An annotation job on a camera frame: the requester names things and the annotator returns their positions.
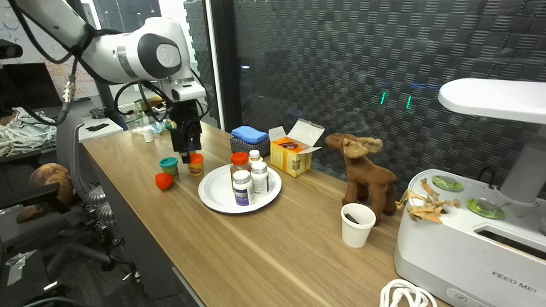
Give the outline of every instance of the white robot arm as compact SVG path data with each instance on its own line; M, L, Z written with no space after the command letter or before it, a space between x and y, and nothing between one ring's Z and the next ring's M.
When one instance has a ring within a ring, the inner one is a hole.
M29 17L97 80L128 83L169 77L169 95L162 97L171 97L167 109L178 126L171 131L173 146L181 152L183 162L190 160L190 152L202 148L198 99L205 97L205 88L191 73L184 30L178 22L150 17L133 32L113 34L91 27L67 0L9 1L22 24L22 15Z
M65 0L46 3L10 0L10 5L65 49L74 51L86 44L80 61L99 80L108 83L166 77L193 80L184 32L171 19L150 17L135 32L99 34Z

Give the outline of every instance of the wooden reindeer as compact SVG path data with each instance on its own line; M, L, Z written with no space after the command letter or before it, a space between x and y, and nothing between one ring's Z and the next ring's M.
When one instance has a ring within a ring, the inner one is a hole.
M393 215L396 211L394 184L398 179L389 169L367 158L367 153L382 150L382 140L333 133L326 136L326 145L345 158L347 193L341 203L365 203L376 211L377 220L382 213Z

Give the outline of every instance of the orange cup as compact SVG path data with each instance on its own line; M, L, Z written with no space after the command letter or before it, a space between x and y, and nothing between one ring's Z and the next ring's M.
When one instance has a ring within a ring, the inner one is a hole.
M188 164L191 175L203 174L203 155L198 152L190 153L190 164Z

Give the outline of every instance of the white bottle cap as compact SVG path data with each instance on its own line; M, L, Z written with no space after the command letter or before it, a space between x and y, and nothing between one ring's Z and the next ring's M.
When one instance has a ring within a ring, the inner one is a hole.
M251 155L251 160L258 160L260 158L260 150L251 150L249 155Z

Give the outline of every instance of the yellow box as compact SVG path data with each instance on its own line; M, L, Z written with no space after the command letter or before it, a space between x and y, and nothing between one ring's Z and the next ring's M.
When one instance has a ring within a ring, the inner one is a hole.
M270 129L270 164L297 177L311 169L314 146L324 126L299 119L287 135L282 126Z

